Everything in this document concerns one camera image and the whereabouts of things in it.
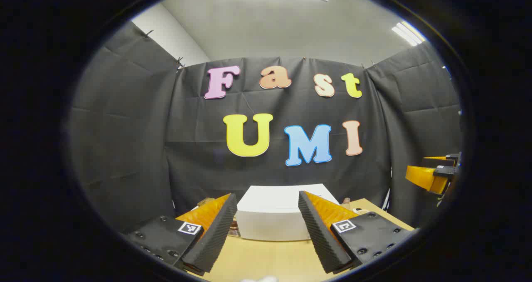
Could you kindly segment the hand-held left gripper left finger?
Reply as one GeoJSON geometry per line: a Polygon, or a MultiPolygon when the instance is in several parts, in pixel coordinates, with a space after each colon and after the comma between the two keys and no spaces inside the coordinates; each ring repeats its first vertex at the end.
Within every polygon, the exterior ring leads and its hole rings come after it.
{"type": "Polygon", "coordinates": [[[176,218],[144,220],[125,236],[167,265],[203,276],[218,259],[236,212],[237,197],[228,193],[176,218]]]}

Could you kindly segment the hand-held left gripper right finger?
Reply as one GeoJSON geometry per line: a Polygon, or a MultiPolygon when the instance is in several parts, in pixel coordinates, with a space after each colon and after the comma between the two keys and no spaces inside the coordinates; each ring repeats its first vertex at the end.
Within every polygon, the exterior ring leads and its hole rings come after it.
{"type": "Polygon", "coordinates": [[[371,262],[412,233],[376,212],[359,215],[308,191],[299,192],[298,208],[327,274],[371,262]]]}

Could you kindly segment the white microwave oven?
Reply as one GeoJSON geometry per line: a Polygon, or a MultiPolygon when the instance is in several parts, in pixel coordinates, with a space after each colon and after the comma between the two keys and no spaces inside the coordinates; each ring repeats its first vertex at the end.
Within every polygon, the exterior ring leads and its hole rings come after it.
{"type": "Polygon", "coordinates": [[[237,204],[236,221],[241,238],[265,242],[309,240],[298,208],[300,191],[339,204],[323,184],[251,186],[237,204]]]}

